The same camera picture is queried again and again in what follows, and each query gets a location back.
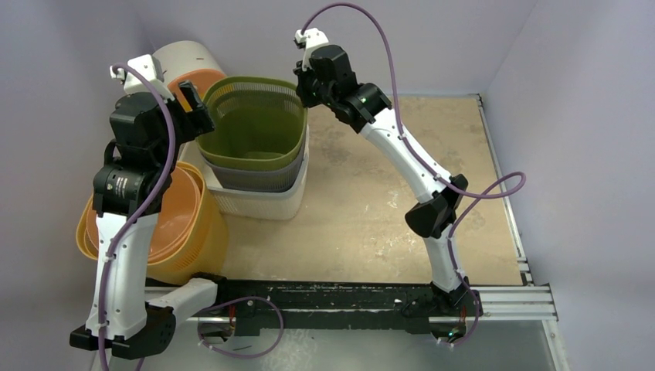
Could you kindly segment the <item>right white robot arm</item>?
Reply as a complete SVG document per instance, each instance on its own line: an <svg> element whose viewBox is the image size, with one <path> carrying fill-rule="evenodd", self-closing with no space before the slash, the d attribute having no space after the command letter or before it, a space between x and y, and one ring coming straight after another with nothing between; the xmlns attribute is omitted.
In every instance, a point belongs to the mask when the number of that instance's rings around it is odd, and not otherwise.
<svg viewBox="0 0 655 371"><path fill-rule="evenodd" d="M298 47L304 54L294 74L302 104L329 108L340 122L372 143L409 184L417 203L405 214L406 224L425 242L436 309L453 314L468 295L453 242L456 210L468 186L466 177L439 167L403 127L382 90L357 81L348 54L340 46L302 42Z"/></svg>

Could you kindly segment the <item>grey plastic basket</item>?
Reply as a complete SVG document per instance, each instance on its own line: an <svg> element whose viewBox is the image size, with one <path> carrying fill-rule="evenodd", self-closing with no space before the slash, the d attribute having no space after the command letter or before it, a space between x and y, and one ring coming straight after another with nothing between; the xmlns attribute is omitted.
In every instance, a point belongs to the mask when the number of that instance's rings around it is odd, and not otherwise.
<svg viewBox="0 0 655 371"><path fill-rule="evenodd" d="M283 168L271 171L226 168L212 164L204 155L201 155L201 159L211 169L224 189L247 192L285 192L294 185L300 174L306 148L307 134L303 134L299 153L294 160Z"/></svg>

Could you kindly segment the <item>green plastic basket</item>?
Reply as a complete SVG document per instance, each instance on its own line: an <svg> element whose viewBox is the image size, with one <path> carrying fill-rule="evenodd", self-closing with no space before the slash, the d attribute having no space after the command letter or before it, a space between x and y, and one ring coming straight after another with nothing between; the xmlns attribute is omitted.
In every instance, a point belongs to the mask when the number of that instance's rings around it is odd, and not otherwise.
<svg viewBox="0 0 655 371"><path fill-rule="evenodd" d="M296 85L266 77L226 77L203 102L215 130L196 139L205 159L219 167L273 171L291 164L304 149L307 109Z"/></svg>

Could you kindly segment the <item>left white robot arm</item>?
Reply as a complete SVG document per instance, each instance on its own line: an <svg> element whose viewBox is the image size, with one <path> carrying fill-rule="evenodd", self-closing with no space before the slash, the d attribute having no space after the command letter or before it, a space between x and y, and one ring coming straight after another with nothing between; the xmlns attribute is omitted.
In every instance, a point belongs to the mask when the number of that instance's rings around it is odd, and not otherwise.
<svg viewBox="0 0 655 371"><path fill-rule="evenodd" d="M175 334L180 307L145 298L151 238L180 146L214 128L193 84L179 89L163 104L155 94L128 94L110 115L114 138L93 178L96 289L87 321L70 333L74 348L136 360L164 352Z"/></svg>

